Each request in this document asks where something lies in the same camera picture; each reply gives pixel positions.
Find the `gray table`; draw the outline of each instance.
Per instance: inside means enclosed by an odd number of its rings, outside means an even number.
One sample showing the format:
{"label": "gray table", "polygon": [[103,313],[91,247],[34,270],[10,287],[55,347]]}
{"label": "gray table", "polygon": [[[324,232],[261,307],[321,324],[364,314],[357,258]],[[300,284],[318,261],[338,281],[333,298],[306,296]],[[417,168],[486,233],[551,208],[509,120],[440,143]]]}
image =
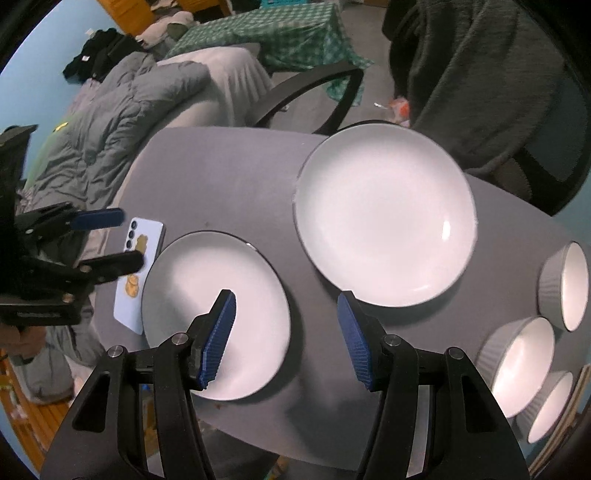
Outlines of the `gray table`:
{"label": "gray table", "polygon": [[[322,139],[264,129],[165,129],[138,160],[120,207],[128,218],[164,222],[165,246],[200,229],[241,237],[260,250],[285,285],[291,303],[291,343],[278,375],[262,391],[240,401],[220,404],[197,398],[198,415],[263,449],[356,469],[378,396],[355,378],[336,319],[337,291],[306,257],[291,209],[298,171]],[[426,304],[367,309],[389,333],[401,335],[416,348],[443,352],[457,345],[474,361],[497,327],[536,314],[538,272],[571,236],[516,197],[478,179],[468,181],[479,228],[463,277]],[[120,250],[125,234],[125,228],[111,232],[107,253]],[[97,295],[96,325],[102,342],[130,350],[145,348],[143,337],[114,320],[114,297],[114,284],[102,286]],[[575,333],[558,333],[553,369],[578,375],[590,338],[589,314]]]}

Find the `gray comforter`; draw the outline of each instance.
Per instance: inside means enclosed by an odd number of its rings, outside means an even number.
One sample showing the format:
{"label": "gray comforter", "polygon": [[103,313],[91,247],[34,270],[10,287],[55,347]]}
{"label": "gray comforter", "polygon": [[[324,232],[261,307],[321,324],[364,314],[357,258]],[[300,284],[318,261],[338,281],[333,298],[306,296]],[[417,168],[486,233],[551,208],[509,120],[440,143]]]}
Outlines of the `gray comforter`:
{"label": "gray comforter", "polygon": [[[171,109],[199,93],[209,82],[206,66],[174,63],[133,53],[122,60],[98,88],[92,102],[55,132],[37,162],[39,171],[28,189],[26,210],[72,202],[82,210],[107,207],[123,182],[137,150]],[[42,258],[72,265],[85,242],[70,234],[49,245]],[[104,349],[90,328],[93,309],[87,302],[76,326],[48,327],[46,346],[28,365],[14,365],[25,395],[35,403],[67,397],[73,380],[66,356],[93,368]]]}
{"label": "gray comforter", "polygon": [[110,204],[142,140],[170,110],[210,81],[195,62],[157,66],[145,53],[123,59],[92,103],[59,130],[45,151],[31,208],[72,202],[83,210]]}

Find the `person's hand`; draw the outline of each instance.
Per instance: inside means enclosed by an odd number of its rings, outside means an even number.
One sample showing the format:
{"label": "person's hand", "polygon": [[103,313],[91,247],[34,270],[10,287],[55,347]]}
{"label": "person's hand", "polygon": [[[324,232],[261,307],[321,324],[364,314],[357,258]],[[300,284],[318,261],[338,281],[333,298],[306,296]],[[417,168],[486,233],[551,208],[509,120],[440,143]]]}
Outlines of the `person's hand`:
{"label": "person's hand", "polygon": [[27,327],[19,332],[16,327],[0,323],[0,348],[8,355],[32,358],[45,345],[45,327]]}

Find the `blue gripper pad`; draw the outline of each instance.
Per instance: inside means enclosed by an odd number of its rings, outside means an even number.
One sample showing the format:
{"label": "blue gripper pad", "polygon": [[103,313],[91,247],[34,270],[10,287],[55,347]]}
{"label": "blue gripper pad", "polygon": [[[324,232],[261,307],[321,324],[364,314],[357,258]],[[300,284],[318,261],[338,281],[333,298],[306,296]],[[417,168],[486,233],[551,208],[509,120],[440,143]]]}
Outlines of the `blue gripper pad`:
{"label": "blue gripper pad", "polygon": [[368,390],[371,390],[374,385],[371,352],[351,305],[343,293],[339,295],[337,300],[336,311],[357,380],[363,383]]}
{"label": "blue gripper pad", "polygon": [[203,347],[201,371],[199,372],[199,384],[203,389],[207,388],[207,384],[216,378],[217,369],[222,361],[222,355],[226,349],[235,318],[236,296],[230,293]]}
{"label": "blue gripper pad", "polygon": [[125,212],[120,208],[91,210],[80,212],[70,224],[72,230],[98,230],[121,225],[125,220]]}

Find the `green checkered tablecloth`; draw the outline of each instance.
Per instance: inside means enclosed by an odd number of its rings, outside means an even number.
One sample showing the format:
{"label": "green checkered tablecloth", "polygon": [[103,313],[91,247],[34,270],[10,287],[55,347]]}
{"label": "green checkered tablecloth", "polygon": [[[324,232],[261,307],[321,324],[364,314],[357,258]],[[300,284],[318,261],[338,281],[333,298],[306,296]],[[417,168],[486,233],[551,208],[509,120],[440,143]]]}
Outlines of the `green checkered tablecloth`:
{"label": "green checkered tablecloth", "polygon": [[[318,65],[348,60],[363,69],[373,62],[357,55],[332,3],[261,8],[191,28],[168,52],[167,58],[208,47],[255,42],[259,59],[270,72],[303,72]],[[347,79],[330,82],[328,95],[340,100]],[[359,89],[355,104],[361,101]]]}

